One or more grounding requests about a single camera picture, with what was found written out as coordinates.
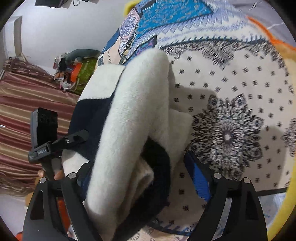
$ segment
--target white fleece blanket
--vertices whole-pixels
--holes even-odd
[[[166,54],[156,49],[126,67],[99,66],[73,113],[69,134],[87,129],[90,138],[82,147],[63,152],[63,168],[68,175],[94,162],[84,205],[104,241],[113,238],[139,197],[153,188],[156,175],[165,179],[183,156],[192,117],[169,107],[169,86],[174,85],[169,68]],[[156,165],[146,157],[145,149],[156,150],[147,147],[148,140],[168,155],[168,168],[158,168],[162,154],[156,153]],[[169,185],[163,188],[169,192]]]

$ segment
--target blue patterned fabric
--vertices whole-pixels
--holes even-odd
[[[138,5],[141,9],[143,9],[147,4],[152,4],[155,1],[156,0],[143,0],[143,1],[139,2]]]
[[[156,45],[156,36],[153,36],[147,42],[140,45],[123,65],[127,65],[134,57],[138,56],[140,53],[142,53],[146,49],[154,48],[155,45]]]
[[[213,33],[213,32],[224,32],[229,33],[229,35],[233,38],[234,32],[243,29],[245,27],[256,29],[245,17],[245,14],[241,13],[237,9],[233,8],[232,5],[225,0],[213,0],[215,5],[211,5],[208,1],[204,6],[208,7],[211,11],[211,14],[203,15],[201,12],[195,14],[195,17],[186,18],[181,21],[172,21],[165,25],[158,25],[155,28],[150,28],[149,26],[144,29],[141,24],[143,23],[143,18],[145,15],[148,15],[152,8],[163,3],[163,5],[167,4],[167,0],[157,0],[154,1],[144,1],[140,2],[136,5],[135,9],[141,17],[138,23],[138,29],[135,30],[135,39],[131,48],[127,54],[127,58],[135,51],[135,49],[146,42],[154,35],[159,35],[160,33],[165,35],[165,37],[159,37],[157,39],[158,45],[163,47],[168,44],[172,44],[174,39],[179,39],[179,41],[186,41],[187,38],[185,35],[194,34],[196,38],[204,39],[206,36],[202,33]],[[156,19],[159,16],[150,16],[151,22],[157,22]],[[249,32],[248,35],[237,35],[238,41],[249,42],[252,41],[252,32]]]
[[[156,1],[149,11],[143,11],[136,39],[154,28],[211,13],[212,10],[201,0],[175,0],[173,4],[170,1]]]
[[[167,225],[165,227],[162,227],[161,226],[162,224],[163,224],[163,221],[154,220],[154,221],[149,222],[147,225],[151,228],[154,228],[154,229],[164,232],[164,233],[183,235],[183,236],[188,237],[192,234],[197,223],[195,223],[194,225],[192,225],[190,227],[186,227],[184,229],[180,229],[180,226],[176,226],[176,227],[174,227],[174,229],[171,229],[172,225]]]
[[[102,54],[109,49],[110,47],[112,47],[113,44],[115,44],[116,40],[119,37],[119,29],[115,32],[115,34],[113,34],[113,36],[111,37],[111,39],[109,39],[108,43],[105,45],[105,47],[102,50]]]

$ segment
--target folded blanket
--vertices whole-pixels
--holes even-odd
[[[192,122],[169,108],[172,81],[166,54],[150,49],[126,67],[99,66],[74,110],[68,134],[89,139],[64,150],[64,172],[94,162],[84,205],[104,241],[127,240],[167,204]]]

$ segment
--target screw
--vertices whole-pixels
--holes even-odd
[[[245,178],[244,178],[244,182],[245,182],[245,183],[250,183],[251,180],[250,180],[249,178],[245,177]]]
[[[76,177],[76,173],[75,172],[71,172],[68,176],[70,179],[73,179]]]
[[[220,173],[214,173],[214,178],[216,179],[220,179],[222,177],[222,175]]]
[[[44,183],[44,182],[46,182],[46,177],[41,178],[41,179],[39,180],[39,182],[40,182],[40,183]]]

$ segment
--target finger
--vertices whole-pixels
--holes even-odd
[[[43,170],[39,170],[37,173],[38,173],[39,177],[44,177],[44,171]]]
[[[65,177],[65,174],[64,174],[64,171],[63,171],[63,170],[59,170],[59,171],[57,172],[57,174],[54,175],[54,179],[55,179],[55,180],[60,180],[60,179],[62,179],[62,178],[64,178],[64,177]]]

